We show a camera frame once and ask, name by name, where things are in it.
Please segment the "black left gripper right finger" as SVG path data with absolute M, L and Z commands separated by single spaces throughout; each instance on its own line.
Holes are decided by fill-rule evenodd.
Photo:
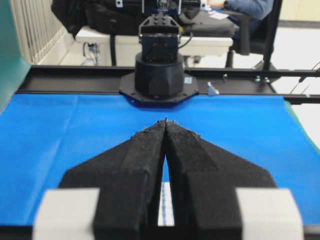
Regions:
M 236 188 L 275 188 L 270 173 L 174 122 L 165 129 L 174 223 L 188 240 L 240 240 Z

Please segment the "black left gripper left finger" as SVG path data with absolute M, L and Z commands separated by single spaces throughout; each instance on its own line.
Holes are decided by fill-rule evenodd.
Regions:
M 70 168 L 60 189 L 99 188 L 93 219 L 97 240 L 141 240 L 158 225 L 166 123 Z

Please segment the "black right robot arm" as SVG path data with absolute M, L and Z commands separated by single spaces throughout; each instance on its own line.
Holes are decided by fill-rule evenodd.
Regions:
M 179 25 L 166 0 L 145 0 L 134 89 L 169 99 L 185 86 Z M 160 121 L 128 142 L 123 161 L 126 228 L 142 236 L 187 240 L 269 240 L 277 186 L 264 168 L 174 122 Z

